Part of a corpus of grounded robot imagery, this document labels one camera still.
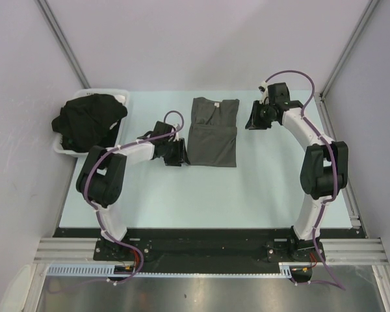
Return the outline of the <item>white t shirt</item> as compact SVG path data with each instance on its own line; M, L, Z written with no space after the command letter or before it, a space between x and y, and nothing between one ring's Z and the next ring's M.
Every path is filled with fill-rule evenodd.
M114 95L114 98L116 101L118 101L119 103L122 104L122 106L125 108L126 112L128 112L127 110L127 97L126 96L123 96L123 95ZM117 125L120 125L123 121L123 118L120 118L117 122L113 123L111 126L110 126L110 129L113 129L114 127L116 127Z

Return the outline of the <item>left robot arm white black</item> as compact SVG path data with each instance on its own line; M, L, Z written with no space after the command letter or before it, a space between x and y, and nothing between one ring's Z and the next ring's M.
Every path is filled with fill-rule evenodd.
M101 236L110 241L108 252L118 260L125 259L131 245L124 240L127 226L115 206L122 193L128 166L162 158L167 166L188 164L185 139L179 136L180 125L158 121L153 130L135 141L111 149L94 146L81 168L76 190L89 204L100 226Z

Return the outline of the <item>black t shirt pile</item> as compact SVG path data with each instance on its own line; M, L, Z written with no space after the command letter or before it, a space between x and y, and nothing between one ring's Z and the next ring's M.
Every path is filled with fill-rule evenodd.
M67 101L51 127L62 135L65 150L87 153L93 146L113 146L117 129L110 126L127 114L114 96L92 94Z

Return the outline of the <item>dark grey t shirt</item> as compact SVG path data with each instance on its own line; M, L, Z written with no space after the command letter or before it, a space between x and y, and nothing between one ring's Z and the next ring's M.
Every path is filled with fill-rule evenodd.
M237 166L239 104L238 99L193 99L187 142L190 165L225 168Z

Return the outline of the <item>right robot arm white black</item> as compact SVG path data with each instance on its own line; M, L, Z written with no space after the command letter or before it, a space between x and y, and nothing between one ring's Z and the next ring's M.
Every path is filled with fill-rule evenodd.
M300 184L305 194L299 217L287 239L287 255L302 261L317 256L320 225L329 203L348 183L348 146L320 131L306 116L304 105L292 100L285 83L259 86L261 99L253 102L247 130L265 130L278 122L304 150Z

